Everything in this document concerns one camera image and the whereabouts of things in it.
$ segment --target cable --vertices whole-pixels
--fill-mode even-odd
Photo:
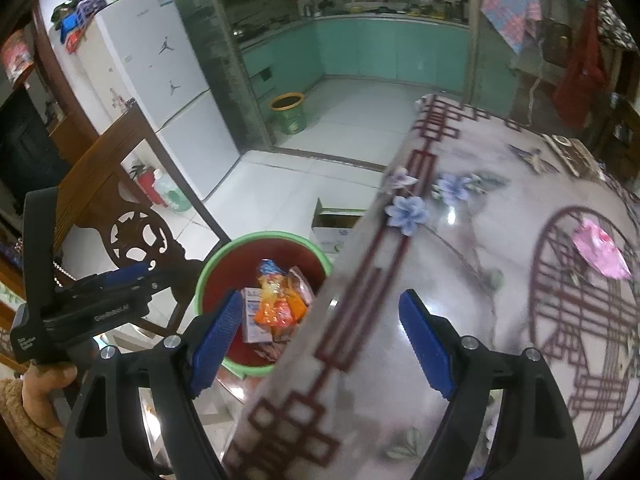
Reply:
[[[538,79],[536,79],[536,82],[533,83],[533,86],[529,89],[529,112],[527,113],[527,120],[529,121],[529,123],[527,124],[527,128],[533,125],[533,103],[534,103],[533,94],[538,89],[538,86],[540,86],[540,83],[542,82],[542,69],[545,65],[545,58],[542,56],[542,44],[544,42],[545,42],[544,37],[540,38],[540,41],[538,42],[538,55],[540,56],[540,64],[538,65]]]

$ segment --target red fire extinguisher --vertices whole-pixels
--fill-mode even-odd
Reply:
[[[130,175],[138,181],[138,185],[142,188],[142,191],[149,197],[151,202],[166,207],[166,203],[162,200],[162,197],[154,189],[154,171],[156,168],[151,166],[137,165],[134,166],[130,172]]]

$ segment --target black cabinet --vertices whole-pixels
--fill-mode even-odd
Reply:
[[[0,108],[0,180],[21,214],[25,195],[57,186],[70,166],[58,154],[27,91],[20,87]]]

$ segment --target wooden chair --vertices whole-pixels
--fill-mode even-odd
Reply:
[[[113,123],[78,160],[69,160],[72,169],[60,183],[56,211],[54,253],[73,225],[94,228],[100,233],[107,254],[118,268],[138,263],[129,253],[137,248],[144,253],[143,261],[159,268],[179,266],[192,278],[172,293],[177,301],[167,326],[159,326],[146,319],[135,324],[161,336],[175,333],[184,313],[193,299],[195,286],[204,266],[201,260],[188,260],[184,248],[174,239],[162,217],[150,207],[124,200],[118,192],[118,179],[114,175],[120,163],[142,141],[146,140],[165,170],[180,187],[191,205],[218,236],[218,243],[210,254],[230,241],[227,234],[213,219],[159,142],[135,101],[127,104],[129,110]],[[72,158],[71,153],[61,153]],[[155,239],[145,240],[150,228]]]

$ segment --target plastic bottle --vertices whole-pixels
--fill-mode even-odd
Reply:
[[[156,179],[154,189],[169,208],[179,212],[187,211],[191,208],[191,203],[169,175],[164,174],[162,170],[155,170],[154,177]]]

